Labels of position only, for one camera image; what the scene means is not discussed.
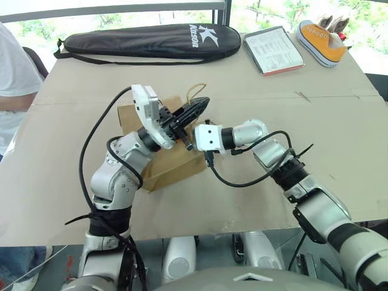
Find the chair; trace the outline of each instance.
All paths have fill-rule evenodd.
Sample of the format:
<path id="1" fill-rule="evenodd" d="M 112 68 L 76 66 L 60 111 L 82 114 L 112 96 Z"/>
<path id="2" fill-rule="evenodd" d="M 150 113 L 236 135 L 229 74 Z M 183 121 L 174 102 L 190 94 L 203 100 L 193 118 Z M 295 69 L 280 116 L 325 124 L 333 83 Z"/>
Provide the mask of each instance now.
<path id="1" fill-rule="evenodd" d="M 38 72 L 42 75 L 42 77 L 45 79 L 47 75 L 49 74 L 48 71 L 46 70 L 46 67 L 44 66 L 42 60 L 38 56 L 34 50 L 28 48 L 28 47 L 23 47 L 24 51 L 28 56 L 32 59 L 34 62 L 36 68 L 38 69 Z"/>

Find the cardboard sheet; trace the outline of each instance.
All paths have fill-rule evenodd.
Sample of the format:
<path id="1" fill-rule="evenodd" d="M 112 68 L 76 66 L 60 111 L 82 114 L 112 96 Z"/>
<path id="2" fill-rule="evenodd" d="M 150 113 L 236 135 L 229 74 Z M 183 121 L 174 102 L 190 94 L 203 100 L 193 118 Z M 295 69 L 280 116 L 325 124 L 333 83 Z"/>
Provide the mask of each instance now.
<path id="1" fill-rule="evenodd" d="M 296 45 L 306 65 L 268 77 L 260 75 L 243 49 L 198 66 L 58 60 L 0 163 L 0 246 L 84 242 L 87 220 L 64 225 L 89 211 L 79 186 L 79 153 L 107 104 L 131 84 L 152 85 L 164 101 L 206 82 L 203 95 L 211 101 L 203 118 L 226 127 L 261 119 L 270 131 L 287 131 L 297 152 L 313 142 L 301 158 L 306 170 L 346 204 L 353 220 L 387 218 L 388 105 L 349 53 L 327 69 Z M 119 105 L 130 104 L 127 93 Z M 106 141 L 120 134 L 112 110 L 87 149 L 87 184 L 104 159 Z M 248 153 L 217 155 L 215 163 L 220 175 L 233 182 L 264 173 Z M 205 170 L 152 193 L 139 190 L 130 224 L 134 239 L 288 228 L 298 225 L 293 207 L 271 179 L 234 189 Z"/>

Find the bag strap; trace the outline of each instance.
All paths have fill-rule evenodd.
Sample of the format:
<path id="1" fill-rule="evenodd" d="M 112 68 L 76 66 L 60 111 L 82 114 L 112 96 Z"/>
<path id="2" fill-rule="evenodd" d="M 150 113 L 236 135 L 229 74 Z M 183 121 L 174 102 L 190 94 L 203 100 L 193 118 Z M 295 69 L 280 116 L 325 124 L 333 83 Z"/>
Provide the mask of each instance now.
<path id="1" fill-rule="evenodd" d="M 116 65 L 198 65 L 198 64 L 205 64 L 207 62 L 217 61 L 219 59 L 222 59 L 222 56 L 212 56 L 206 59 L 202 59 L 200 61 L 196 62 L 111 62 L 111 61 L 105 61 L 103 59 L 93 59 L 89 58 L 87 56 L 81 56 L 77 55 L 75 53 L 61 53 L 61 44 L 64 43 L 61 39 L 58 39 L 58 42 L 56 45 L 58 46 L 58 50 L 54 52 L 54 56 L 57 59 L 67 59 L 67 58 L 75 58 L 83 62 L 88 62 L 90 64 L 96 64 L 96 65 L 104 65 L 104 64 L 116 64 Z"/>

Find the white shirt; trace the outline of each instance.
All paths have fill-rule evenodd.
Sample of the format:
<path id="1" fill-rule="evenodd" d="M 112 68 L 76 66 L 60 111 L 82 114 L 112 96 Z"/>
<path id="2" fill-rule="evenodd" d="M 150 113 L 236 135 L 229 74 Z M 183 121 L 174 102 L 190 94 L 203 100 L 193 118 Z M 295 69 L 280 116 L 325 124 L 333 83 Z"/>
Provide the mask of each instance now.
<path id="1" fill-rule="evenodd" d="M 28 95 L 39 91 L 42 79 L 12 33 L 0 22 L 0 96 Z M 0 155 L 4 155 L 25 112 L 0 110 Z"/>

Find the paper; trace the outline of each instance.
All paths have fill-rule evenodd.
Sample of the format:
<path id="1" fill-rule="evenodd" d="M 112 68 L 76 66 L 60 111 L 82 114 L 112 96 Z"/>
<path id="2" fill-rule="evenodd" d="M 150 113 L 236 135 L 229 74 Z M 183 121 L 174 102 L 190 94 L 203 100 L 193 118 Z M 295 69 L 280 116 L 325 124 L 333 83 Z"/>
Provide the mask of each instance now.
<path id="1" fill-rule="evenodd" d="M 246 38 L 263 73 L 303 65 L 303 59 L 283 28 Z"/>

